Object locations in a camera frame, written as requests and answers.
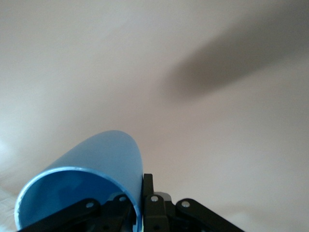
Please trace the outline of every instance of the screw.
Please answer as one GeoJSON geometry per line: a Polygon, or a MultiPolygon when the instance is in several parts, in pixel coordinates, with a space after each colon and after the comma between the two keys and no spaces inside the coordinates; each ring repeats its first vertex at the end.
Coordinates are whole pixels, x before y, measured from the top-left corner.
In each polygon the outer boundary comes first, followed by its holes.
{"type": "Polygon", "coordinates": [[[126,197],[119,198],[119,201],[124,202],[126,200],[126,197]]]}
{"type": "Polygon", "coordinates": [[[93,202],[88,202],[86,204],[86,208],[91,208],[92,206],[94,206],[95,204],[93,204],[93,202]]]}
{"type": "Polygon", "coordinates": [[[150,200],[151,200],[152,202],[157,202],[157,201],[159,200],[159,198],[158,198],[157,196],[152,196],[152,197],[150,198],[150,200]]]}
{"type": "Polygon", "coordinates": [[[182,207],[188,208],[188,207],[190,207],[190,203],[187,202],[187,201],[183,201],[183,202],[182,202],[182,207]]]}

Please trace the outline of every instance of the ceiling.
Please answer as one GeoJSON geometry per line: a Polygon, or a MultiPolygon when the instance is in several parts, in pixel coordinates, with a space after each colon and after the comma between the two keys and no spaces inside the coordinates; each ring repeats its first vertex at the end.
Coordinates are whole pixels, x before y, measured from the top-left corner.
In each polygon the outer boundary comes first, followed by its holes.
{"type": "Polygon", "coordinates": [[[12,199],[34,175],[107,130],[135,139],[174,202],[248,232],[309,231],[308,11],[306,0],[1,1],[0,231],[14,230],[12,199]]]}

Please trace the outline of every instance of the metal screw head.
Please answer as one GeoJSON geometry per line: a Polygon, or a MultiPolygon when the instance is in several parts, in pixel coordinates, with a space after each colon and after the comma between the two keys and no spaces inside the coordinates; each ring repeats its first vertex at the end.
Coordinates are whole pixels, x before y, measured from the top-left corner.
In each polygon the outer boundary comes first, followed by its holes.
{"type": "Polygon", "coordinates": [[[86,204],[86,208],[91,208],[92,206],[94,206],[95,204],[93,204],[93,202],[88,202],[86,204]]]}
{"type": "Polygon", "coordinates": [[[188,208],[188,207],[190,207],[190,203],[187,202],[187,201],[183,201],[183,202],[182,202],[182,207],[188,208]]]}
{"type": "Polygon", "coordinates": [[[119,201],[124,202],[126,200],[126,197],[120,197],[119,201]]]}
{"type": "Polygon", "coordinates": [[[157,202],[157,201],[159,200],[159,198],[158,198],[157,196],[152,196],[152,197],[150,198],[150,200],[151,200],[152,202],[157,202]]]}

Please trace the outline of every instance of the blue plastic cylinder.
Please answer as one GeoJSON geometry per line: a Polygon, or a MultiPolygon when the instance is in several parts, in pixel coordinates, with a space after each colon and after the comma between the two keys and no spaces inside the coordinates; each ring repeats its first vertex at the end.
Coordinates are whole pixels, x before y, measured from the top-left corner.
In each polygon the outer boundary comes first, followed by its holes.
{"type": "Polygon", "coordinates": [[[124,193],[131,200],[142,230],[142,161],[137,144],[128,134],[106,131],[78,144],[31,179],[15,205],[20,230],[71,204],[94,198],[104,204],[124,193]]]}

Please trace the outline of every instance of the black plastic part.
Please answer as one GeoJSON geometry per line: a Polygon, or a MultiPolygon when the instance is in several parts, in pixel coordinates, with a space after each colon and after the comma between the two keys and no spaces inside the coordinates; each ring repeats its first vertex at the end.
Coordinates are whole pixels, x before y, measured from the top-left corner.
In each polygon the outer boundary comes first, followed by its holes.
{"type": "MultiPolygon", "coordinates": [[[[164,200],[154,193],[152,174],[144,175],[142,196],[144,232],[244,232],[195,200],[164,200]]],[[[19,232],[129,232],[134,222],[132,203],[123,194],[104,205],[84,199],[19,232]]]]}
{"type": "Polygon", "coordinates": [[[151,174],[144,175],[143,198],[144,232],[244,232],[195,200],[174,205],[155,195],[151,174]]]}
{"type": "Polygon", "coordinates": [[[136,220],[126,195],[100,205],[95,199],[77,202],[19,232],[120,232],[136,220]]]}
{"type": "Polygon", "coordinates": [[[215,212],[192,199],[183,199],[176,203],[177,214],[185,218],[202,230],[213,232],[244,232],[215,212]]]}

